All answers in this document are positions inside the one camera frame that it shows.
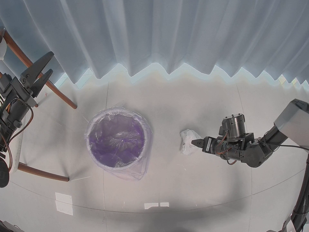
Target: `white tiled floor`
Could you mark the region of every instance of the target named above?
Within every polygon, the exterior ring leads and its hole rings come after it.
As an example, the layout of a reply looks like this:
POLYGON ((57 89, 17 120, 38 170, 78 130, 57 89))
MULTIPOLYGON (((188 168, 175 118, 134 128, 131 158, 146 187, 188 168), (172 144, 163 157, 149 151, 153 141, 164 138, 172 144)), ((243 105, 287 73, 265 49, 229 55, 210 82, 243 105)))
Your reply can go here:
POLYGON ((244 113, 247 130, 262 136, 290 100, 309 101, 309 92, 267 74, 253 79, 244 70, 229 78, 217 69, 199 79, 196 70, 182 68, 167 76, 152 64, 130 78, 120 66, 108 80, 86 74, 82 88, 67 78, 60 90, 78 104, 76 110, 44 87, 20 160, 70 181, 17 171, 0 189, 0 220, 26 232, 279 230, 299 194, 304 151, 283 147, 256 169, 239 162, 229 166, 202 152, 182 155, 179 133, 193 129, 216 137, 225 116, 244 113), (116 104, 139 112, 153 129, 148 172, 138 182, 104 172, 87 152, 88 121, 116 104), (56 211, 55 192, 72 196, 73 216, 56 211), (145 203, 160 202, 169 207, 144 209, 145 203))

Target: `plastic bag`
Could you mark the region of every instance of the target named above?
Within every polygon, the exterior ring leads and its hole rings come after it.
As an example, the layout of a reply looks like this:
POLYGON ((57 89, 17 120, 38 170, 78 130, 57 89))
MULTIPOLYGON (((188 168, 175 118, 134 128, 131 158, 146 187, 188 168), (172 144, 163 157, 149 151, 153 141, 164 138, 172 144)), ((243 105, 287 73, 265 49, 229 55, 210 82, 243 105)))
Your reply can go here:
POLYGON ((192 153, 200 149, 199 147, 196 147, 195 145, 191 144, 192 140, 202 138, 195 131, 187 129, 185 131, 182 131, 180 133, 180 136, 182 137, 182 145, 181 145, 182 154, 191 155, 192 153))
POLYGON ((152 130, 141 115, 123 107, 102 110, 89 122, 85 139, 100 168, 125 180, 140 180, 146 174, 152 130))

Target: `blue-gray curtain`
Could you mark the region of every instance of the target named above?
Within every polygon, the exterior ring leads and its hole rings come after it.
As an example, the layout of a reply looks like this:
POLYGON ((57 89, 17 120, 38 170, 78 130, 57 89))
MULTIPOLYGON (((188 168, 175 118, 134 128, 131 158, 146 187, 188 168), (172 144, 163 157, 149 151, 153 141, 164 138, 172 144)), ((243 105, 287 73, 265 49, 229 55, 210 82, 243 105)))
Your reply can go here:
MULTIPOLYGON (((309 79, 308 0, 0 0, 0 23, 32 61, 55 53, 52 81, 88 68, 101 78, 117 63, 132 76, 153 62, 309 79)), ((23 69, 8 50, 0 70, 23 69)))

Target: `wooden chair leg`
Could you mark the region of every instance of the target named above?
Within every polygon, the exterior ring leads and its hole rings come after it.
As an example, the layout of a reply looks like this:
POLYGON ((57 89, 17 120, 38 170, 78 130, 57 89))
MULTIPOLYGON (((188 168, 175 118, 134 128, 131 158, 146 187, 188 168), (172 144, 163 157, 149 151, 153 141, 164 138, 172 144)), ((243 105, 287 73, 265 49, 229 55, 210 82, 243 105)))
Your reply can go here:
MULTIPOLYGON (((25 55, 25 53, 19 48, 19 46, 15 43, 15 41, 12 39, 12 37, 9 35, 7 31, 4 32, 3 38, 6 41, 6 44, 9 46, 9 48, 14 52, 14 54, 23 62, 27 67, 30 67, 33 63, 31 60, 25 55)), ((72 102, 68 97, 66 97, 57 87, 51 83, 50 81, 46 82, 46 85, 54 91, 56 95, 58 95, 61 99, 63 99, 69 106, 71 106, 73 109, 77 108, 77 105, 72 102)))
POLYGON ((41 177, 45 177, 45 178, 49 178, 49 179, 53 179, 53 180, 60 180, 60 181, 65 181, 68 182, 69 178, 65 177, 65 176, 60 176, 60 175, 56 175, 56 174, 51 174, 42 170, 38 170, 36 168, 32 168, 29 167, 23 163, 19 163, 18 164, 18 170, 23 171, 23 172, 27 172, 29 174, 34 174, 37 176, 41 176, 41 177))

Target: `curtain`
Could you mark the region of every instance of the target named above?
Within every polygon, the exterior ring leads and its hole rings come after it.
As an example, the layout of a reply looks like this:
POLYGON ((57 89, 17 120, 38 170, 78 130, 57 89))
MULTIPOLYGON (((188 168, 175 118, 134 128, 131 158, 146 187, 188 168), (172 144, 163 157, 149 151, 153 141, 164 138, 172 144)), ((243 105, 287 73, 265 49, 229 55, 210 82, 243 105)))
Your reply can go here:
MULTIPOLYGON (((0 23, 35 61, 48 51, 56 81, 96 78, 120 63, 135 75, 158 62, 229 76, 241 67, 273 79, 309 80, 308 0, 0 0, 0 23)), ((24 66, 7 51, 0 70, 24 66)))

